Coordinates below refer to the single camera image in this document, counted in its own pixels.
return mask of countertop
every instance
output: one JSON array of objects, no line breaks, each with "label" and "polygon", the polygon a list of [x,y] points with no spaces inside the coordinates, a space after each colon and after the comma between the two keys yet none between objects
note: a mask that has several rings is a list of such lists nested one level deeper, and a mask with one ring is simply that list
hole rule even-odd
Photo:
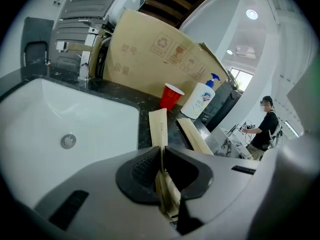
[{"label": "countertop", "polygon": [[[44,64],[23,67],[0,78],[0,102],[28,82],[42,78],[84,93],[137,108],[139,111],[137,148],[143,149],[152,146],[149,112],[160,109],[160,98],[99,78],[91,79],[88,83],[85,83],[78,80],[78,75],[78,72]],[[167,112],[168,145],[193,150],[177,122],[177,119],[186,118],[180,112],[180,109],[180,105],[175,105],[172,110]],[[199,119],[192,121],[201,137],[214,152],[217,143],[212,138],[211,133]]]}]

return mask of recycling symbol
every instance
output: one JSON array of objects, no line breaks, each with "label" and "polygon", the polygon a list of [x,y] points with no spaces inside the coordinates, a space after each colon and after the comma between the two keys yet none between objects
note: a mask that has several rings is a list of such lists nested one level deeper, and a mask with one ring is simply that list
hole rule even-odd
[{"label": "recycling symbol", "polygon": [[168,40],[162,37],[161,39],[158,39],[157,44],[158,46],[165,48],[168,45]]}]

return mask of faucet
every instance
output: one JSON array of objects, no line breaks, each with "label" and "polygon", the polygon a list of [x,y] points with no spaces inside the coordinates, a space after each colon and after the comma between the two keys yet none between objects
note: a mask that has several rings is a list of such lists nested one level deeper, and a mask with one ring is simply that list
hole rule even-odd
[{"label": "faucet", "polygon": [[103,39],[107,37],[107,35],[112,36],[112,33],[99,28],[90,20],[81,19],[79,22],[89,26],[88,35],[86,36],[84,44],[58,41],[56,43],[56,49],[60,53],[82,51],[78,79],[87,82],[95,76],[97,59]]}]

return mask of white sink basin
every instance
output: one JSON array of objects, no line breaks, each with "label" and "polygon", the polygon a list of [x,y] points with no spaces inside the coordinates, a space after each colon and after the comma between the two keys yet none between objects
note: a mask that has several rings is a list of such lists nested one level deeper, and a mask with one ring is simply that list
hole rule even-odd
[{"label": "white sink basin", "polygon": [[[81,168],[136,150],[138,122],[132,106],[33,80],[0,103],[1,171],[15,198],[34,208]],[[70,149],[61,144],[67,134],[76,137]]]}]

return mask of red cup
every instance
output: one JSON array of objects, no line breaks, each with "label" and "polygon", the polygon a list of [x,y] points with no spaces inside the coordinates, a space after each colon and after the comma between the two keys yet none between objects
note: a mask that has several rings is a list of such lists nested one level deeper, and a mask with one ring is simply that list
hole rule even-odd
[{"label": "red cup", "polygon": [[171,84],[166,83],[160,101],[160,107],[171,110],[182,95],[185,95],[183,91]]}]

